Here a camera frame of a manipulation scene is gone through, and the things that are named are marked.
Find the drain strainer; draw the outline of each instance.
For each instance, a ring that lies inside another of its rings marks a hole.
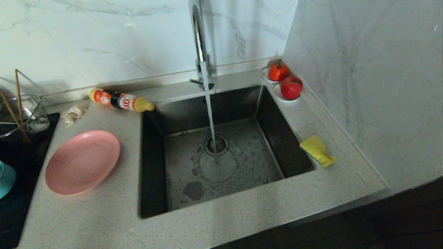
[[[229,142],[224,136],[216,134],[215,143],[212,142],[212,136],[209,136],[206,138],[203,147],[209,155],[219,156],[228,151]]]

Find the sponge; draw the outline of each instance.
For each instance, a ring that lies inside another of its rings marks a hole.
[[[324,168],[335,162],[335,157],[326,153],[325,145],[316,135],[303,141],[300,144],[300,148],[321,163]]]

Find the chrome faucet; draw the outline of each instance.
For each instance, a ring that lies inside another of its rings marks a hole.
[[[205,38],[203,35],[203,19],[202,8],[200,6],[200,0],[189,0],[189,10],[191,14],[192,29],[194,30],[194,42],[195,50],[197,51],[197,60],[195,60],[195,66],[197,68],[198,80],[190,79],[190,82],[197,83],[203,88],[203,74],[200,62],[206,62],[206,69],[208,68],[207,55],[205,49]],[[208,74],[209,90],[214,87],[212,79]]]

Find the faucet spout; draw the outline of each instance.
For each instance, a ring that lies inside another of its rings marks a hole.
[[[194,31],[195,51],[197,52],[197,60],[195,60],[195,67],[197,68],[198,82],[203,82],[203,73],[200,66],[201,62],[207,65],[207,55],[205,48],[205,38],[203,35],[203,19],[202,8],[199,0],[189,0],[189,10],[191,15],[192,30]],[[212,84],[212,79],[208,74],[209,84]]]

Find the bottle label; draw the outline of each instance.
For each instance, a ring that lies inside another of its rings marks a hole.
[[[94,93],[94,100],[97,103],[131,111],[135,111],[134,104],[137,98],[135,95],[118,93],[111,90],[98,89]]]

